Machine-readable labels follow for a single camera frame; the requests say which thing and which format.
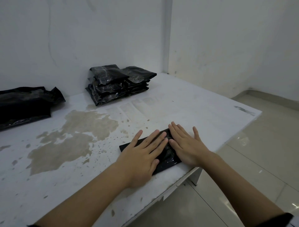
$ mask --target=white table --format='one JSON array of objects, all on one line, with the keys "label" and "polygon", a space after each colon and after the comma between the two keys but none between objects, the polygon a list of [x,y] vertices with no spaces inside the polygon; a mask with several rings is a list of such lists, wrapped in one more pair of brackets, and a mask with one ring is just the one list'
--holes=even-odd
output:
[{"label": "white table", "polygon": [[[34,223],[115,162],[118,146],[130,142],[140,129],[143,138],[155,129],[166,129],[171,121],[191,134],[196,126],[202,141],[215,152],[261,114],[164,73],[149,87],[98,108],[91,105],[87,93],[71,96],[52,118],[0,132],[1,226]],[[59,135],[61,130],[66,139]],[[43,137],[45,131],[51,136]],[[180,163],[155,175],[144,187],[123,191],[95,226],[128,225],[194,171]]]}]

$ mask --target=forearm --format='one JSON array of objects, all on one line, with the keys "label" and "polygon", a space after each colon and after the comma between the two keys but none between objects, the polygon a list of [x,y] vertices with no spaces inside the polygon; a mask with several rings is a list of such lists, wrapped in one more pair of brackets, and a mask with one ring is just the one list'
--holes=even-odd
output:
[{"label": "forearm", "polygon": [[219,186],[246,227],[284,213],[217,154],[212,153],[206,159],[203,169]]},{"label": "forearm", "polygon": [[82,189],[36,222],[40,227],[92,226],[113,199],[126,188],[127,179],[115,163]]}]

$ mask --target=hand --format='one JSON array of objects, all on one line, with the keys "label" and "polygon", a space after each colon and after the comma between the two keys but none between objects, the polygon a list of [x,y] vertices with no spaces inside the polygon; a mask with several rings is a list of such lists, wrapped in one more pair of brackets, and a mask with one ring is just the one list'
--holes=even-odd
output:
[{"label": "hand", "polygon": [[169,140],[169,144],[176,151],[180,160],[192,167],[203,167],[207,157],[213,152],[201,141],[196,127],[193,127],[194,138],[192,138],[185,129],[176,125],[174,122],[168,125],[173,139]]},{"label": "hand", "polygon": [[127,187],[130,188],[143,186],[151,179],[152,173],[159,163],[156,157],[161,154],[168,142],[168,139],[165,138],[166,132],[163,132],[151,143],[159,134],[159,130],[156,130],[135,147],[141,134],[142,130],[135,135],[132,142],[123,150],[115,162],[116,165],[120,165],[122,171],[125,171],[128,177]]}]

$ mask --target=table leg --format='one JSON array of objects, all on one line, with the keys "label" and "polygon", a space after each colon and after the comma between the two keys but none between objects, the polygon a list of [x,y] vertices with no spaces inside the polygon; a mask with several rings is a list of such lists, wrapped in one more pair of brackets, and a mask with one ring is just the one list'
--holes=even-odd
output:
[{"label": "table leg", "polygon": [[202,168],[198,168],[194,173],[192,173],[189,176],[189,180],[192,181],[192,183],[196,186],[200,177],[200,174],[202,173]]}]

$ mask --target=shiny floor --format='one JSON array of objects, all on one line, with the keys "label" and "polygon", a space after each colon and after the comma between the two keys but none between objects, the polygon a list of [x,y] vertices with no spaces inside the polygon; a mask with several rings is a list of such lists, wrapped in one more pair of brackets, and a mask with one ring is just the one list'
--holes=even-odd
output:
[{"label": "shiny floor", "polygon": [[[281,209],[299,216],[299,111],[250,95],[237,100],[263,111],[218,154]],[[243,226],[232,206],[203,171],[197,186],[188,180],[130,227]]]}]

